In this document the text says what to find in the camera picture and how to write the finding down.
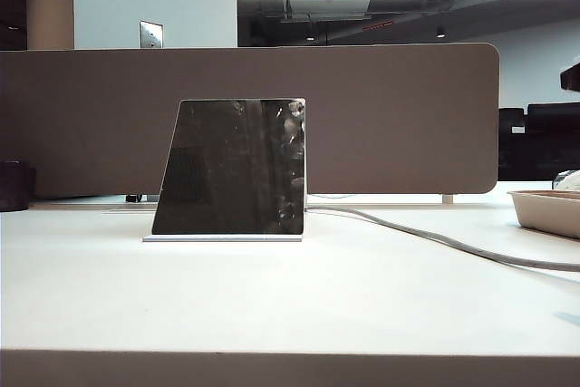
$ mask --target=light switch plate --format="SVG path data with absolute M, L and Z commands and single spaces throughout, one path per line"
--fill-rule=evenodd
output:
M 139 22 L 141 49 L 160 49 L 163 47 L 163 24 Z

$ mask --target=white desk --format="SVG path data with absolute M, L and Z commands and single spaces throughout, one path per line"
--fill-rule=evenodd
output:
M 580 262 L 580 242 L 520 228 L 506 188 L 369 213 Z M 371 202 L 334 201 L 357 200 Z M 321 213 L 307 215 L 301 243 L 143 244 L 152 219 L 65 206 L 3 214 L 3 385 L 580 382 L 579 274 Z

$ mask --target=gray privacy screen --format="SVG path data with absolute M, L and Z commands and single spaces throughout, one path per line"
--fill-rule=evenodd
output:
M 182 100 L 304 97 L 311 193 L 479 193 L 498 176 L 488 44 L 0 53 L 0 160 L 43 197 L 157 194 Z
M 301 235 L 305 105 L 183 101 L 153 234 Z

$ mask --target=gray cable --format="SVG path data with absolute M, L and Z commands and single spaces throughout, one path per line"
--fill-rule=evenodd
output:
M 380 226 L 393 228 L 395 230 L 403 231 L 405 233 L 409 233 L 414 236 L 424 237 L 426 239 L 439 242 L 440 244 L 447 245 L 448 247 L 464 251 L 474 256 L 479 256 L 486 258 L 488 260 L 493 260 L 494 262 L 524 267 L 533 267 L 537 269 L 550 269 L 554 271 L 580 272 L 580 264 L 577 263 L 545 262 L 542 260 L 529 260 L 521 257 L 506 256 L 503 254 L 494 253 L 493 251 L 487 251 L 485 249 L 476 248 L 471 245 L 464 244 L 463 242 L 459 242 L 456 239 L 443 236 L 438 233 L 431 233 L 430 231 L 419 230 L 417 228 L 412 227 L 405 227 L 402 226 L 401 224 L 395 224 L 393 222 L 385 221 L 384 219 L 374 217 L 373 215 L 369 215 L 368 213 L 364 213 L 359 210 L 354 210 L 350 208 L 335 208 L 332 206 L 311 206 L 306 208 L 306 211 L 310 210 L 330 210 L 333 212 L 342 212 L 351 215 L 357 215 L 359 217 L 366 218 L 375 224 L 379 224 Z

